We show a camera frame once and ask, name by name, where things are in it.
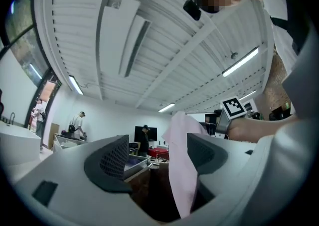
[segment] pink cloth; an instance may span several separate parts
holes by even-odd
[[[187,153],[187,133],[208,135],[193,117],[177,112],[162,136],[169,144],[169,182],[181,218],[190,214],[197,185],[197,171]]]

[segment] ceiling light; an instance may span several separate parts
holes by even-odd
[[[83,92],[81,91],[81,89],[80,89],[78,83],[76,82],[74,76],[69,76],[69,79],[70,79],[71,83],[73,84],[74,88],[76,89],[76,91],[79,94],[83,95]]]
[[[239,100],[243,100],[244,98],[246,98],[246,97],[248,97],[249,95],[252,95],[253,93],[255,93],[257,90],[254,90],[253,92],[251,92],[250,94],[248,94],[248,95],[246,95],[246,96],[244,96],[244,97],[242,97],[241,99],[239,99]]]
[[[40,74],[35,70],[34,66],[32,64],[30,64],[31,69],[35,72],[35,74],[42,79],[42,77],[40,76]]]
[[[14,13],[14,2],[11,3],[10,10],[11,10],[11,14],[13,14]]]
[[[175,106],[175,104],[174,104],[174,103],[169,104],[167,107],[165,107],[165,108],[161,109],[159,112],[160,112],[160,113],[161,113],[161,112],[164,112],[164,111],[166,111],[167,109],[170,109],[171,107],[174,107],[174,106]]]
[[[247,61],[251,60],[255,55],[258,54],[258,48],[251,50],[246,56],[244,56],[239,62],[235,63],[233,66],[223,71],[223,76],[227,77],[229,74],[233,73],[236,69],[243,66]]]

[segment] man with cap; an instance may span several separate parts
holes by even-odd
[[[36,101],[36,106],[34,110],[34,115],[36,117],[36,131],[35,134],[41,138],[41,144],[40,144],[40,149],[42,150],[42,145],[43,145],[43,132],[44,132],[44,123],[43,123],[43,113],[44,113],[44,108],[42,105],[42,99],[38,99]]]
[[[142,128],[142,131],[139,136],[139,150],[138,150],[138,156],[147,157],[148,150],[149,150],[149,136],[148,131],[150,128],[147,125],[144,125]]]
[[[85,117],[85,113],[80,112],[78,115],[75,115],[73,119],[70,121],[70,125],[73,125],[75,128],[75,131],[72,133],[73,138],[80,139],[81,134],[82,136],[86,137],[86,134],[82,129],[83,117]]]

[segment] black camera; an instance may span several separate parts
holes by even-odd
[[[201,11],[194,1],[188,0],[185,2],[183,9],[195,20],[198,21],[201,17]]]

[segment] mesh grille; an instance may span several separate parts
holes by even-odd
[[[119,143],[102,155],[100,168],[105,174],[123,180],[124,167],[128,156],[128,143],[124,140],[124,142]]]
[[[197,140],[188,141],[188,155],[192,160],[195,168],[210,162],[214,158],[214,151],[207,145]]]

